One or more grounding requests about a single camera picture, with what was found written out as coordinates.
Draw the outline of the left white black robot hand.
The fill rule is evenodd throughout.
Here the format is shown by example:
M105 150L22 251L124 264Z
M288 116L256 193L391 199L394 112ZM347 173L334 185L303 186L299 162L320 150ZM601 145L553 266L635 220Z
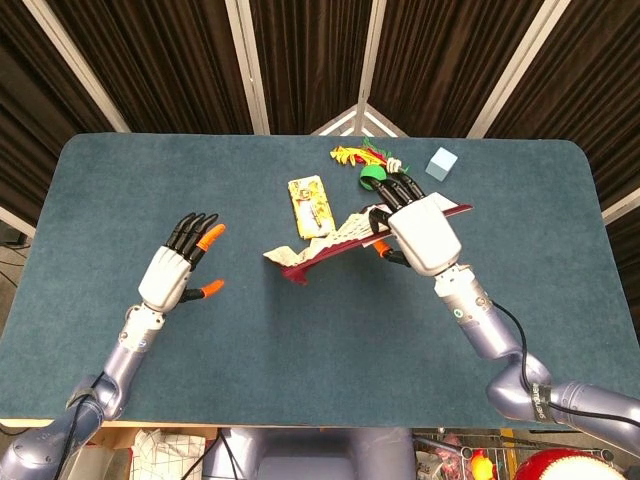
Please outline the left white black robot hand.
M143 304L156 312L168 313L178 304L209 298L225 281L217 279L199 288L189 288L190 277L226 226L219 215L191 212L173 228L166 242L151 259L139 284Z

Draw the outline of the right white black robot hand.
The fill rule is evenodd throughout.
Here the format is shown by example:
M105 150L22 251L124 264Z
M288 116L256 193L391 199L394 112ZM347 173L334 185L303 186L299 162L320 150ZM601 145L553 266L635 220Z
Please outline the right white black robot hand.
M428 277L457 262L461 252L459 239L439 206L410 176L402 172L383 180L364 176L362 182L386 205L385 209L375 207L369 211L372 232L387 227L402 250L401 254L389 253L389 260Z

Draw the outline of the red-ribbed white paper folding fan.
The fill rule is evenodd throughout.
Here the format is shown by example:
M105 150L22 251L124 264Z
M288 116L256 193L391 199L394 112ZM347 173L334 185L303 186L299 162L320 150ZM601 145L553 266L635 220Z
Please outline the red-ribbed white paper folding fan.
M464 213L473 209L470 204L458 204L435 192L427 195L433 199L442 210L447 220L452 215ZM369 225L369 211L375 207L385 209L386 205L374 204L361 213L353 213L336 231L324 238L314 238L310 244L296 253L288 246L280 246L263 254L265 258L277 264L283 276L295 283L307 283L306 272L313 266L359 247L373 247L378 256L389 260L389 253L401 254L402 250L390 230L382 226L378 233L373 233Z

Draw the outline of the light blue cube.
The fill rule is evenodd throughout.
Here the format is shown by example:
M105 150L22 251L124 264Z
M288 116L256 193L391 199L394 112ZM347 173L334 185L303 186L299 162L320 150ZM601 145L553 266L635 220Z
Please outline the light blue cube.
M457 159L457 155L443 147L439 147L427 163L425 173L442 182L451 172Z

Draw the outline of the green foam ball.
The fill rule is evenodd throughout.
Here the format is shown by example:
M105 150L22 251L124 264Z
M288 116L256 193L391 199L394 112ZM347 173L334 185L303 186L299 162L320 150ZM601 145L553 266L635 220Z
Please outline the green foam ball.
M367 191L372 191L373 188L369 183L365 181L366 178L373 178L381 182L387 178L387 172L385 168L381 165L366 165L360 170L360 175L359 175L360 186Z

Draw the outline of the feather shuttlecock with green base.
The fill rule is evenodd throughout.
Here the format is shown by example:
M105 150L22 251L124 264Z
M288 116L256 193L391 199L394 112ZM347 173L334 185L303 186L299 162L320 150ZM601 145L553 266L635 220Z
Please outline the feather shuttlecock with green base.
M386 173L408 173L409 168L395 158L390 151L374 145L369 137L363 137L360 146L337 146L329 153L339 164L379 166Z

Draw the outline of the yellow snack packet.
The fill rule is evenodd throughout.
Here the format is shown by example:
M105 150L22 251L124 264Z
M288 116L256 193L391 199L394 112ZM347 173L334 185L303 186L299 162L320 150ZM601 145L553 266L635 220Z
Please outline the yellow snack packet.
M302 239L326 237L335 230L328 197L318 175L291 180L287 187Z

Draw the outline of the teal fabric table cover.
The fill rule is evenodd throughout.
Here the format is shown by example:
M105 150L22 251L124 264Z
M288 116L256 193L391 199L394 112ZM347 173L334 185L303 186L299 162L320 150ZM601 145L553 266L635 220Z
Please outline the teal fabric table cover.
M263 256L304 247L288 182L318 175L333 216L375 201L334 137L82 134L63 147L0 337L0 419L50 420L101 372L139 301L156 250L186 214L224 234L143 361L129 421L250 425L501 427L480 359L431 279L357 248L306 285ZM453 217L488 295L522 325L558 382L640 398L640 346L584 152L567 140L381 139L426 192L473 209ZM425 173L443 147L442 182Z

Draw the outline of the cardboard box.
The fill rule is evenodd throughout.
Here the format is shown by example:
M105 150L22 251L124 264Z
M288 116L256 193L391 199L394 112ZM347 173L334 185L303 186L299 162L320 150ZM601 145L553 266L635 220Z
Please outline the cardboard box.
M78 452L67 480L129 480L140 427L106 427Z

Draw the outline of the brown pleated curtain panel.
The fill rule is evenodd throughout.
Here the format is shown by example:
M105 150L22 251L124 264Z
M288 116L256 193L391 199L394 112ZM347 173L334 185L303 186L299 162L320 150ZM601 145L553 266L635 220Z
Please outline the brown pleated curtain panel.
M253 131L225 0L47 0L129 129Z
M464 137L544 0L387 0L369 104L412 137Z
M357 103L372 0L249 2L272 134L310 134Z
M640 0L571 0L487 132L570 140L602 208L640 187Z
M22 0L0 0L0 206L38 221L61 150L111 131Z

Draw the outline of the white checkered cloth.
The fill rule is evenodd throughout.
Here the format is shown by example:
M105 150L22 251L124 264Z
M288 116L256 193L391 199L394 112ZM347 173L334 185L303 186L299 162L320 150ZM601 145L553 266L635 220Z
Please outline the white checkered cloth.
M202 480L206 439L140 430L131 447L129 480Z

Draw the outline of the pink red packet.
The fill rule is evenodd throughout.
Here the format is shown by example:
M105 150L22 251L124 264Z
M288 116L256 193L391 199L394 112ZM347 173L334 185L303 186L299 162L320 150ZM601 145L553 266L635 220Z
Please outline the pink red packet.
M473 480L469 458L471 450L455 434L415 434L413 446L417 480Z

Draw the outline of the grey robot torso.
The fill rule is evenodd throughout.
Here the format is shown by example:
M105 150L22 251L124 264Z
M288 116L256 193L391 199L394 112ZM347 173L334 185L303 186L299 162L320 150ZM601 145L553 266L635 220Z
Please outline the grey robot torso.
M225 428L203 480L416 480L406 428Z

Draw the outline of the yellow toy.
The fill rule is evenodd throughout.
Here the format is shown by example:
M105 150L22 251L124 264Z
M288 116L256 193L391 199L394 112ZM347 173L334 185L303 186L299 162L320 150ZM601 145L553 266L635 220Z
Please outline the yellow toy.
M497 480L496 467L484 449L472 452L470 470L474 480Z

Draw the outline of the red and white ball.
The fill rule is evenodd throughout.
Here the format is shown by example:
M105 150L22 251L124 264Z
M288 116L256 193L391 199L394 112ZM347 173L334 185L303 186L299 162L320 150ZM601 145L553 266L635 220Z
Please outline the red and white ball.
M601 458L572 449L550 449L522 463L513 480L626 480Z

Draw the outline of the white triangular frame base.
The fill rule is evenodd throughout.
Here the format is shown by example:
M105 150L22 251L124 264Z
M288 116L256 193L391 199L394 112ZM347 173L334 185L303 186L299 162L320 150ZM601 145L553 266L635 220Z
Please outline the white triangular frame base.
M312 132L314 136L407 137L407 134L373 106L366 104L362 116L354 105Z

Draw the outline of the white screen frame post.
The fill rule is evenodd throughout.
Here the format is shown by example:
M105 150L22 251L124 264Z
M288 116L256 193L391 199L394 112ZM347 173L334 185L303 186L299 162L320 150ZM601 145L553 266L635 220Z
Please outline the white screen frame post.
M36 233L36 228L33 225L30 225L20 217L16 216L6 208L0 206L0 220L12 228L20 231L28 238L34 238Z
M640 187L606 208L602 212L603 222L609 225L638 207L640 207Z
M269 135L270 125L249 0L225 0L236 58L253 131Z
M466 137L484 138L572 0L544 0Z
M369 99L386 5L387 0L372 0L356 107L358 115L364 114Z
M119 133L131 133L132 130L120 109L48 2L46 0L21 1L111 127Z

